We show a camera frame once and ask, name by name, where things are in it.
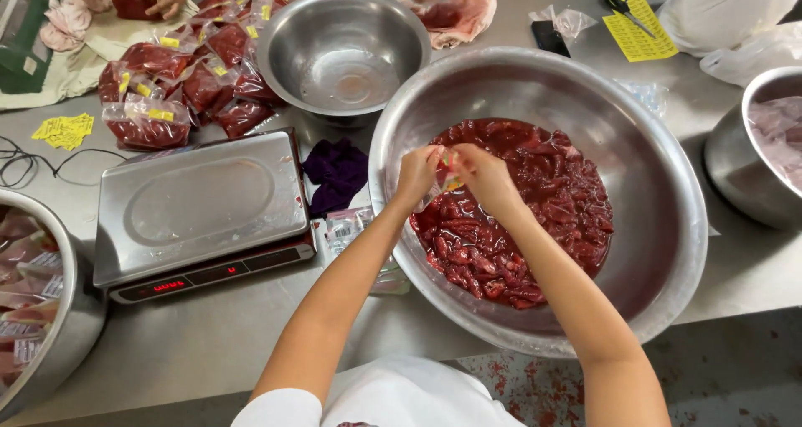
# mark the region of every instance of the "large metal bowl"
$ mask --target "large metal bowl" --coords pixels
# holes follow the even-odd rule
[[[287,103],[349,126],[378,118],[430,57],[423,23],[395,0],[297,0],[267,22],[257,60]]]
[[[718,121],[705,142],[707,173],[733,205],[778,229],[802,230],[802,191],[768,163],[749,126],[749,105],[802,96],[802,66],[767,71],[755,78],[740,104]]]
[[[78,239],[42,203],[0,189],[0,205],[14,206],[39,219],[53,233],[64,267],[61,302],[50,332],[35,359],[0,396],[0,422],[48,397],[81,364],[106,319],[106,303],[91,282],[91,264],[80,254]]]
[[[483,117],[559,128],[596,163],[615,226],[596,284],[641,342],[666,329],[702,274],[707,214],[701,189],[679,143],[653,114],[614,81],[570,59],[492,47],[453,54],[406,81],[373,135],[374,210],[395,194],[406,152],[462,119]],[[437,309],[478,337],[529,355],[575,356],[551,308],[515,310],[474,299],[429,266],[408,224],[393,256]]]

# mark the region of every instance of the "digital scale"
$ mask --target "digital scale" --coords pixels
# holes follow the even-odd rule
[[[116,302],[314,256],[292,128],[139,155],[101,178],[93,280]]]

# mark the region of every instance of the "purple cloth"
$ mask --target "purple cloth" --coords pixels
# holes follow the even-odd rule
[[[339,209],[348,209],[350,201],[367,182],[367,155],[346,138],[336,144],[317,142],[303,171],[313,184],[320,185],[312,196],[309,211],[312,217]]]

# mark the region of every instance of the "scissors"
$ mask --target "scissors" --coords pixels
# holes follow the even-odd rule
[[[638,20],[632,14],[632,12],[629,11],[629,4],[627,4],[627,1],[629,0],[603,0],[603,1],[605,4],[607,4],[607,6],[610,9],[615,10],[616,12],[629,18],[629,20],[631,22],[634,22],[637,27],[641,28],[643,32],[649,34],[649,37],[655,38],[655,35],[649,30],[649,28],[647,28],[640,20]]]

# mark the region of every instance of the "black smartphone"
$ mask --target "black smartphone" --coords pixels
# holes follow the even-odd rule
[[[562,34],[554,29],[554,23],[549,21],[532,22],[532,34],[535,42],[543,51],[558,53],[561,56],[571,57]]]

